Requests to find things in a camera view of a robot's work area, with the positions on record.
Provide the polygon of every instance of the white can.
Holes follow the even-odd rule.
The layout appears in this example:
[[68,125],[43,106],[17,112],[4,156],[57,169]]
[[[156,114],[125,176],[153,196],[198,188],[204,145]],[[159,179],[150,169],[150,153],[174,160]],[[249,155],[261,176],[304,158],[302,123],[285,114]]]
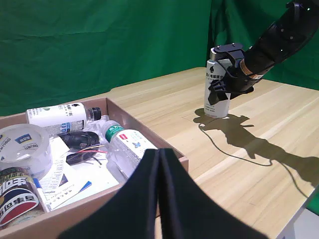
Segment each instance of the white can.
[[[223,64],[225,68],[232,65],[229,59],[219,60],[220,64]],[[204,113],[207,116],[213,118],[224,118],[228,115],[230,104],[230,93],[226,93],[227,100],[219,101],[218,103],[211,105],[208,101],[210,94],[210,84],[213,80],[222,79],[225,75],[225,70],[216,61],[208,60],[206,67],[206,83],[205,83],[205,99],[204,99]]]

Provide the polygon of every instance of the bottle neck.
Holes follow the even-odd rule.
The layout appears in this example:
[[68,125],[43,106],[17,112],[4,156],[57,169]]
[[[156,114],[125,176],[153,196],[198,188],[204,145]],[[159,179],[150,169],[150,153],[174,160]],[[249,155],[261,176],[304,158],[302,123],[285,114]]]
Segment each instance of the bottle neck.
[[86,120],[87,121],[94,121],[94,113],[93,113],[93,109],[89,108],[86,110]]

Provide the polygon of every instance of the plastic bottle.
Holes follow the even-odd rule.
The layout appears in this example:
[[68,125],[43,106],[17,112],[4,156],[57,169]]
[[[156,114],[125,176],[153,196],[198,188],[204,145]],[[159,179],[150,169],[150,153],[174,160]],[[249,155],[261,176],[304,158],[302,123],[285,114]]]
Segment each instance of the plastic bottle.
[[107,121],[101,130],[110,143],[115,163],[127,178],[134,172],[146,149],[157,149],[139,131],[124,129],[116,121]]
[[86,108],[82,103],[28,109],[28,123],[43,127],[49,136],[83,130],[88,122],[101,119],[99,107]]

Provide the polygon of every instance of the tape roll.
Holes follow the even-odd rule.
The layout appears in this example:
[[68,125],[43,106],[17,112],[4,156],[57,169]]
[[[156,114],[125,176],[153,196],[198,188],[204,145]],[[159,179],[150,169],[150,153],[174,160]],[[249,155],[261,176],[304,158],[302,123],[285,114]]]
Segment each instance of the tape roll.
[[0,170],[25,168],[38,180],[52,166],[49,135],[33,124],[15,124],[0,129]]

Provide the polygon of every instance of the robotic arm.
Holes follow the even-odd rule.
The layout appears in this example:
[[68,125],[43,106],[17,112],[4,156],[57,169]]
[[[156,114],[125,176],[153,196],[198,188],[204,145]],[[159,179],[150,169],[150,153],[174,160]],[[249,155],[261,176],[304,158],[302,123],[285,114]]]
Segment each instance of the robotic arm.
[[[224,70],[222,79],[212,80],[208,101],[211,105],[252,92],[272,67],[301,50],[319,27],[319,0],[294,0],[287,11],[275,21],[246,52],[242,45],[232,43],[211,49],[211,60]],[[224,65],[229,59],[231,66]]]

